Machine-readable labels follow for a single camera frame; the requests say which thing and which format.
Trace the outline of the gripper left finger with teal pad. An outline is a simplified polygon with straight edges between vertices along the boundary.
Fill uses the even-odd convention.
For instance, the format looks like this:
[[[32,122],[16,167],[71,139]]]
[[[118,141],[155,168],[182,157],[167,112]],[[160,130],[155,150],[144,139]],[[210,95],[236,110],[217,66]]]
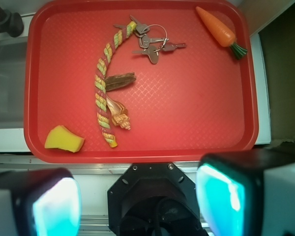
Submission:
[[[75,236],[82,214],[65,168],[0,172],[0,236]]]

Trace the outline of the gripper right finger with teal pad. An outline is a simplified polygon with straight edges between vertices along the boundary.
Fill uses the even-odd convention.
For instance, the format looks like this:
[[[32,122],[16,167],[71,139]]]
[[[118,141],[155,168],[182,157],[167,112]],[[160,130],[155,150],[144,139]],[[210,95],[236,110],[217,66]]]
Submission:
[[[196,195],[216,236],[295,236],[295,149],[206,154]]]

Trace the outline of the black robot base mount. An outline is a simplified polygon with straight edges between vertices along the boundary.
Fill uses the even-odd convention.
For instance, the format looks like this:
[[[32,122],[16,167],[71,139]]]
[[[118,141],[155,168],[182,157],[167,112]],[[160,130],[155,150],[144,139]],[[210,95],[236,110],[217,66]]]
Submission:
[[[196,185],[173,163],[132,164],[107,191],[117,236],[206,236]]]

